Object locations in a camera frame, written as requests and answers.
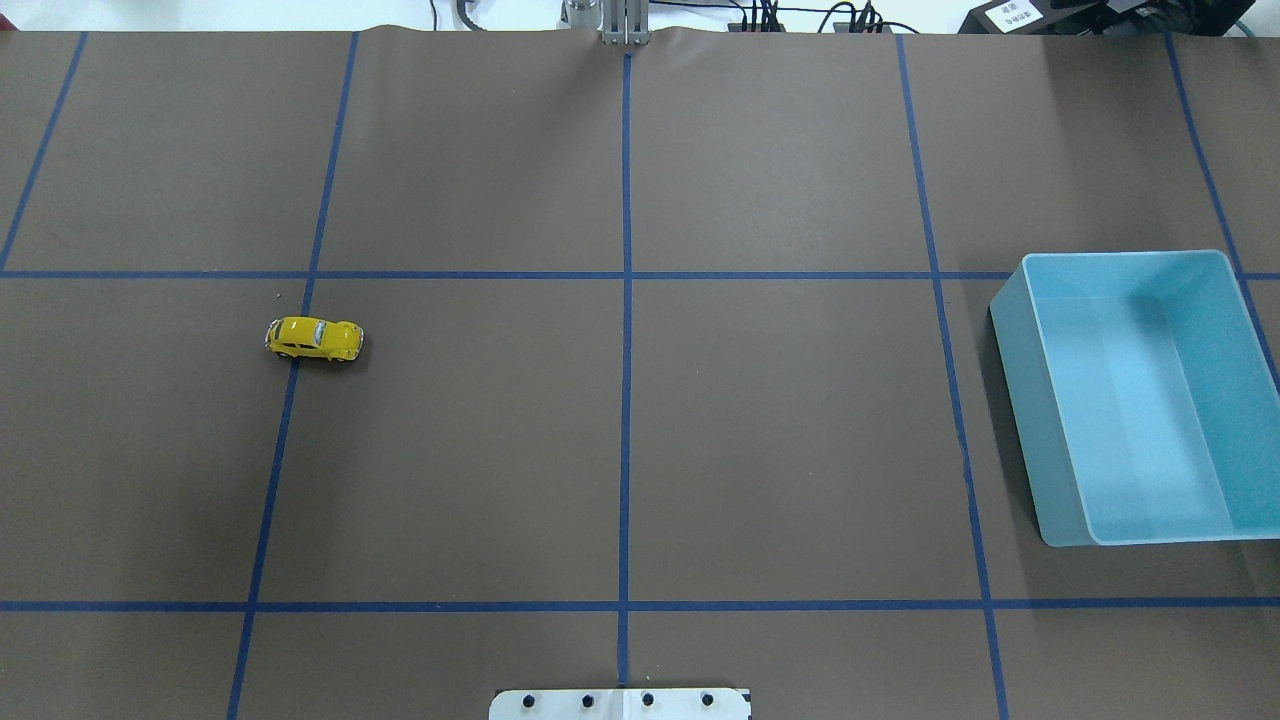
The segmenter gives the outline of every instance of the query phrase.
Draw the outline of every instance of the white label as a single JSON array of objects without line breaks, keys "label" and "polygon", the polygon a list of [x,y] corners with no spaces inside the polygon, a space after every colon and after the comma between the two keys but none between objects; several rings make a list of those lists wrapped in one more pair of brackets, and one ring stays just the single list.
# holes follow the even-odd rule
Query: white label
[{"label": "white label", "polygon": [[1032,0],[1010,0],[1004,5],[996,5],[987,10],[987,17],[991,18],[991,22],[996,23],[1000,32],[1009,32],[1023,26],[1029,26],[1044,15],[1036,9],[1036,5],[1032,5]]}]

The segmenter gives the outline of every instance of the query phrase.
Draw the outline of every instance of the plastic bin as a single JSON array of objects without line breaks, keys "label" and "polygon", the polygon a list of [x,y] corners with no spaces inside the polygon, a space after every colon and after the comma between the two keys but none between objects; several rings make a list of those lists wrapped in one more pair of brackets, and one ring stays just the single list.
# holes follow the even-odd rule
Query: plastic bin
[{"label": "plastic bin", "polygon": [[1280,396],[1221,252],[1028,255],[991,316],[1044,542],[1280,537]]}]

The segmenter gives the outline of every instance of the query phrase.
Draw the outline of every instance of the grid square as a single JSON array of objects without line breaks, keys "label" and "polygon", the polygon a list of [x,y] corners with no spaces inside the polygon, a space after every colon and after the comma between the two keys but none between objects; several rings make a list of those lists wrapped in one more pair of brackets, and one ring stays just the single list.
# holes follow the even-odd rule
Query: grid square
[{"label": "grid square", "polygon": [[928,282],[644,282],[634,332],[634,600],[978,596]]},{"label": "grid square", "polygon": [[84,46],[10,269],[306,269],[347,33]]},{"label": "grid square", "polygon": [[997,614],[1012,717],[1276,717],[1280,610]]},{"label": "grid square", "polygon": [[636,269],[928,269],[892,38],[673,28],[634,83]]},{"label": "grid square", "polygon": [[756,717],[993,717],[980,612],[632,612],[631,683],[751,691]]},{"label": "grid square", "polygon": [[1224,249],[1162,38],[905,42],[943,270]]},{"label": "grid square", "polygon": [[259,615],[239,717],[486,717],[498,691],[614,687],[616,642],[612,612]]},{"label": "grid square", "polygon": [[261,333],[301,293],[0,283],[0,597],[244,600],[288,375]]},{"label": "grid square", "polygon": [[40,138],[58,100],[63,77],[76,51],[77,36],[0,35],[0,243],[18,209]]},{"label": "grid square", "polygon": [[225,717],[242,619],[0,612],[0,716]]},{"label": "grid square", "polygon": [[992,596],[1280,594],[1277,541],[1069,548],[1044,544],[987,310],[1001,284],[945,283]]},{"label": "grid square", "polygon": [[264,600],[614,600],[622,283],[321,281]]},{"label": "grid square", "polygon": [[621,270],[622,67],[599,44],[362,33],[323,266]]},{"label": "grid square", "polygon": [[[1280,46],[1242,40],[1178,37],[1178,63],[1201,146],[1222,210],[1248,272],[1280,272],[1275,227],[1280,210],[1270,192],[1280,184]],[[1224,82],[1222,68],[1231,81]]]}]

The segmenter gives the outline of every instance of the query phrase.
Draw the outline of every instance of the black device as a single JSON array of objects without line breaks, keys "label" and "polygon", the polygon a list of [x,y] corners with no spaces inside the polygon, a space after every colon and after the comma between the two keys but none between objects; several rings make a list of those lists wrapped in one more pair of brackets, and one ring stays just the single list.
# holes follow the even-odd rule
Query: black device
[{"label": "black device", "polygon": [[991,0],[964,35],[1222,35],[1254,0]]}]

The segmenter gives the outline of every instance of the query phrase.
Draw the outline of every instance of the toy car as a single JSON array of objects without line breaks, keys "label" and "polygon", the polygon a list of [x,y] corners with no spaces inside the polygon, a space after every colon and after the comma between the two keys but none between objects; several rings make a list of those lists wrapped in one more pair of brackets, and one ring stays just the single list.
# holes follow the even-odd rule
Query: toy car
[{"label": "toy car", "polygon": [[280,357],[324,357],[335,363],[355,360],[365,345],[365,331],[346,320],[289,316],[271,320],[262,341]]}]

